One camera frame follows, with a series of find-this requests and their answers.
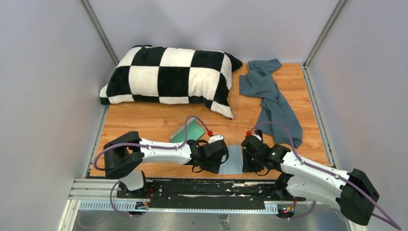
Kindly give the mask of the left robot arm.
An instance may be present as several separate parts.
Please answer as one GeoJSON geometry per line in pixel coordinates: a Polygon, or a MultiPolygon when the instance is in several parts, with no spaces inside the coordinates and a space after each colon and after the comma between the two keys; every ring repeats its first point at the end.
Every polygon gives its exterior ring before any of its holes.
{"type": "Polygon", "coordinates": [[[212,135],[207,141],[170,143],[140,138],[138,132],[131,131],[105,144],[102,155],[105,177],[119,180],[134,198],[141,199],[147,194],[147,185],[138,165],[176,163],[218,174],[221,164],[229,158],[229,151],[222,135],[212,135]]]}

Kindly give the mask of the black white checkered pillow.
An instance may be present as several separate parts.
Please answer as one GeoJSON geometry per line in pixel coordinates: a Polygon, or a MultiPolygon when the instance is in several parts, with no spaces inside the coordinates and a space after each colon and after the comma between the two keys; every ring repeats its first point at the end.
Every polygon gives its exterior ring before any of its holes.
{"type": "Polygon", "coordinates": [[[233,119],[228,96],[233,72],[241,67],[224,51],[137,45],[119,61],[99,99],[102,105],[202,103],[233,119]]]}

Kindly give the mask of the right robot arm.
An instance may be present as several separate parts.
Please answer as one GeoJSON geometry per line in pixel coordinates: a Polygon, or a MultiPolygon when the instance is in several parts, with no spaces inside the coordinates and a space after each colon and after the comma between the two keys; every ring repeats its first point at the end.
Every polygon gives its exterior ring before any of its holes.
{"type": "Polygon", "coordinates": [[[247,136],[243,142],[244,164],[276,170],[281,174],[275,195],[281,201],[301,197],[338,209],[353,223],[367,226],[375,209],[379,193],[365,172],[348,172],[330,168],[302,156],[289,148],[275,144],[269,147],[258,135],[247,136]]]}

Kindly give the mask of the light blue cleaning cloth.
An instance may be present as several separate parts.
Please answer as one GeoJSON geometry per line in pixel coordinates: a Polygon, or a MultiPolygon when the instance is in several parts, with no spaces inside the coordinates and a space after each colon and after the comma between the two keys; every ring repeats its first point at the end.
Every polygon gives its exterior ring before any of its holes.
{"type": "Polygon", "coordinates": [[[242,174],[243,157],[241,146],[228,145],[228,160],[220,165],[219,175],[239,175],[242,174]]]}

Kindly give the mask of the grey glasses case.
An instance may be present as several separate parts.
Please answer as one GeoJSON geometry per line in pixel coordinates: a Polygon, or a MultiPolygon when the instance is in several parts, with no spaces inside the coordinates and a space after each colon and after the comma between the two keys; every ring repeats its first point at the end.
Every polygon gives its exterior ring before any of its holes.
{"type": "Polygon", "coordinates": [[[205,134],[205,130],[197,124],[197,119],[191,117],[187,120],[187,125],[182,125],[170,135],[170,141],[172,143],[183,142],[185,140],[185,131],[187,131],[187,140],[198,140],[205,134]]]}

